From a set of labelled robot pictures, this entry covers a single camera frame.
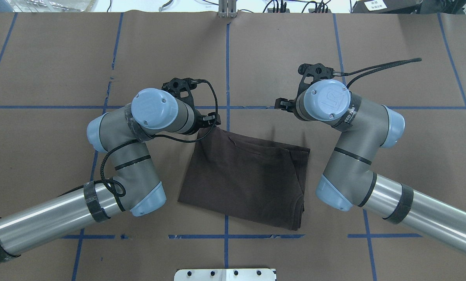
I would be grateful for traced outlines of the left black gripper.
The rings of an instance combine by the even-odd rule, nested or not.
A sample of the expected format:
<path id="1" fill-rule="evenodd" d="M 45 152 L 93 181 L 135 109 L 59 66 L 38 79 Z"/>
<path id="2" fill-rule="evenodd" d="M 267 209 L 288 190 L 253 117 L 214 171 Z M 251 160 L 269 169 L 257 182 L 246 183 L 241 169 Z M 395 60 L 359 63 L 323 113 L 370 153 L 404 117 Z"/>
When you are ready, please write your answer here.
<path id="1" fill-rule="evenodd" d="M 211 128 L 221 125 L 221 116 L 219 113 L 210 112 L 201 114 L 198 110 L 194 110 L 193 131 L 198 131 L 201 128 Z"/>

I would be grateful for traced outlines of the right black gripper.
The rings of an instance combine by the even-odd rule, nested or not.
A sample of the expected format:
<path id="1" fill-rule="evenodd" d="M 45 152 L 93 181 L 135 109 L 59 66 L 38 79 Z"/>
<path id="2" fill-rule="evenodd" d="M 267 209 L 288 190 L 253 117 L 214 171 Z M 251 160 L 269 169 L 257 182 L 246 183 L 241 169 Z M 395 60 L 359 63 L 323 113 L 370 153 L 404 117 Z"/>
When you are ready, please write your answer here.
<path id="1" fill-rule="evenodd" d="M 276 110 L 283 110 L 290 112 L 295 116 L 298 116 L 297 112 L 297 100 L 296 99 L 287 99 L 287 98 L 277 98 L 275 101 L 274 108 Z"/>

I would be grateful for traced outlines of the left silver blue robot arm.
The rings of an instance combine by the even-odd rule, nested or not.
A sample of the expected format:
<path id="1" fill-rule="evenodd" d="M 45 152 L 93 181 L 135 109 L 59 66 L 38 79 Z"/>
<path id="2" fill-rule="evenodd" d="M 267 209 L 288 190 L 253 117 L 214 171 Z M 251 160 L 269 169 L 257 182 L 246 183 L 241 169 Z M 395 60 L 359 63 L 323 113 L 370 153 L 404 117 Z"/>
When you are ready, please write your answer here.
<path id="1" fill-rule="evenodd" d="M 119 213 L 138 217 L 162 207 L 166 195 L 146 143 L 156 138 L 176 141 L 172 133 L 193 135 L 219 125 L 215 91 L 212 95 L 213 112 L 201 114 L 187 86 L 142 89 L 127 105 L 90 121 L 89 143 L 104 154 L 99 178 L 0 217 L 0 264 Z"/>

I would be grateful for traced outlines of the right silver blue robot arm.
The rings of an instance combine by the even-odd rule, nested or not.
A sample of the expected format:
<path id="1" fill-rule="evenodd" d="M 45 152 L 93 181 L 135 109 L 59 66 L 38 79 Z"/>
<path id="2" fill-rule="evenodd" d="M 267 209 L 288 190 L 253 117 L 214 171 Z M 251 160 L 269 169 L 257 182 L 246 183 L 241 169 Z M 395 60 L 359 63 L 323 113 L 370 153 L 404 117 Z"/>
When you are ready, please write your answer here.
<path id="1" fill-rule="evenodd" d="M 401 114 L 334 79 L 316 81 L 296 98 L 277 98 L 274 107 L 340 132 L 315 191 L 322 202 L 343 212 L 363 208 L 466 255 L 465 211 L 371 169 L 379 149 L 402 137 L 406 121 Z"/>

